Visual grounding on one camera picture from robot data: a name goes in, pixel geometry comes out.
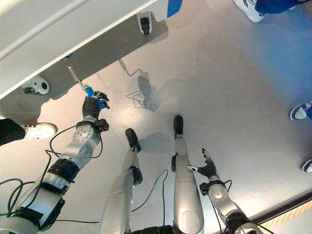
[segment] white sneaker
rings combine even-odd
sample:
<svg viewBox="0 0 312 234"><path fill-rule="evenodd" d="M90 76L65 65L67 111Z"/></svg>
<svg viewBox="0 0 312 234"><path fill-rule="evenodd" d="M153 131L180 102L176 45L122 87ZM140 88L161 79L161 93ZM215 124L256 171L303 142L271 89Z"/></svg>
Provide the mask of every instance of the white sneaker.
<svg viewBox="0 0 312 234"><path fill-rule="evenodd" d="M294 107L290 113L291 120L304 119L307 117L307 110L312 108L312 101Z"/></svg>
<svg viewBox="0 0 312 234"><path fill-rule="evenodd" d="M306 172L306 173L312 172L312 159L309 159L308 161L306 161L302 165L301 169L302 169L303 172Z"/></svg>
<svg viewBox="0 0 312 234"><path fill-rule="evenodd" d="M259 23L263 20L264 15L257 12L254 8L257 2L256 0L233 0L233 2L252 22Z"/></svg>
<svg viewBox="0 0 312 234"><path fill-rule="evenodd" d="M21 127L26 132L24 140L48 138L57 132L56 127L51 123L39 123L35 126L21 125Z"/></svg>

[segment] black pants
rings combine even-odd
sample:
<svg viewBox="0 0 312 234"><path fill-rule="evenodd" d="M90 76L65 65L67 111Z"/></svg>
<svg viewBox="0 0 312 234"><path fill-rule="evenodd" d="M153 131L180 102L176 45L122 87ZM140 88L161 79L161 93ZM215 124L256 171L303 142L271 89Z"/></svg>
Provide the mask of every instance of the black pants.
<svg viewBox="0 0 312 234"><path fill-rule="evenodd" d="M0 119L0 146L14 140L21 140L25 137L25 130L13 120Z"/></svg>

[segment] white table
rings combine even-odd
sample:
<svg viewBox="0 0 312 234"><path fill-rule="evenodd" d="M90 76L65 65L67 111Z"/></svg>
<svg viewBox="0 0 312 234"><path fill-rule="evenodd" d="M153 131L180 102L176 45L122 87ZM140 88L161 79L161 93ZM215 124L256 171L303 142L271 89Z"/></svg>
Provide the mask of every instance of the white table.
<svg viewBox="0 0 312 234"><path fill-rule="evenodd" d="M164 20L172 1L1 0L0 99L137 13Z"/></svg>

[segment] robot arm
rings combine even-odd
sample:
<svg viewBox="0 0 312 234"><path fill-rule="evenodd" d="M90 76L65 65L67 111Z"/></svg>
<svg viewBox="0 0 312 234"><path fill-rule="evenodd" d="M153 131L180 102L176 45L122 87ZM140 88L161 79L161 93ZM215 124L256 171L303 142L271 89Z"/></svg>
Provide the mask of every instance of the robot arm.
<svg viewBox="0 0 312 234"><path fill-rule="evenodd" d="M226 226L225 232L230 234L263 234L263 232L252 223L234 203L228 194L226 186L221 181L215 164L205 149L202 149L207 165L205 167L188 166L189 170L196 171L206 176L209 183L202 183L200 191L208 195L212 205L217 209L218 214Z"/></svg>
<svg viewBox="0 0 312 234"><path fill-rule="evenodd" d="M105 94L95 91L91 97L86 97L82 108L83 121L77 123L72 141L46 172L42 182L40 177L18 200L16 211L1 221L2 234L37 234L53 225L65 204L62 197L78 172L91 160L100 142L100 132L109 128L106 120L98 120L98 100L108 108Z"/></svg>

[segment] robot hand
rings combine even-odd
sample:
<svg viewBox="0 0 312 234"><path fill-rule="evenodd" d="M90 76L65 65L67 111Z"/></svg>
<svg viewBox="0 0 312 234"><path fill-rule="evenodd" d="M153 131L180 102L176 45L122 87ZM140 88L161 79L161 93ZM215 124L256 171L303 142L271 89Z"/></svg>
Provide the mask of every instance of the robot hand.
<svg viewBox="0 0 312 234"><path fill-rule="evenodd" d="M205 162L207 163L207 165L204 167L195 167L195 166L189 165L187 166L187 168L191 171L195 171L195 172L202 174L203 176L206 176L208 179L213 176L218 176L216 168L215 168L215 164L211 160L209 153L203 148L202 148L202 152L204 154L204 158L206 158Z"/></svg>
<svg viewBox="0 0 312 234"><path fill-rule="evenodd" d="M82 106L83 117L85 118L87 116L92 116L98 119L99 112L103 108L110 109L110 107L107 104L107 101L109 101L107 95L99 91L93 92L91 97L89 96L85 97Z"/></svg>

